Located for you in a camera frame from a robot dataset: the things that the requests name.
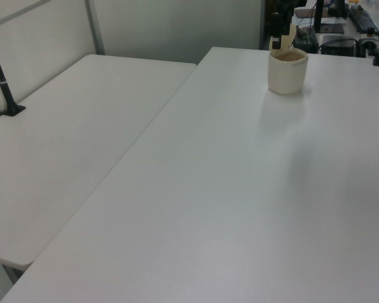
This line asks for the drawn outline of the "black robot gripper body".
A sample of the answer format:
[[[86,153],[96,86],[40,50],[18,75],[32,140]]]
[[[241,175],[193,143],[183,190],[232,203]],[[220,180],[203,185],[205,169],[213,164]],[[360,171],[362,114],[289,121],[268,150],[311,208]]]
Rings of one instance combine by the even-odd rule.
[[[305,7],[307,0],[274,0],[277,9],[295,9]]]

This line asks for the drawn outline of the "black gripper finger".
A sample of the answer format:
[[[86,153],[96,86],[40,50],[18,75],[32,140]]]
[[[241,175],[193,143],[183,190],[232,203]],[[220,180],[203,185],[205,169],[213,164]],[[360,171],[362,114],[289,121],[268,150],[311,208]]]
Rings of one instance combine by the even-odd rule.
[[[282,35],[289,35],[293,15],[294,6],[284,6],[282,8]]]
[[[278,37],[280,35],[280,14],[272,13],[270,15],[270,36]]]

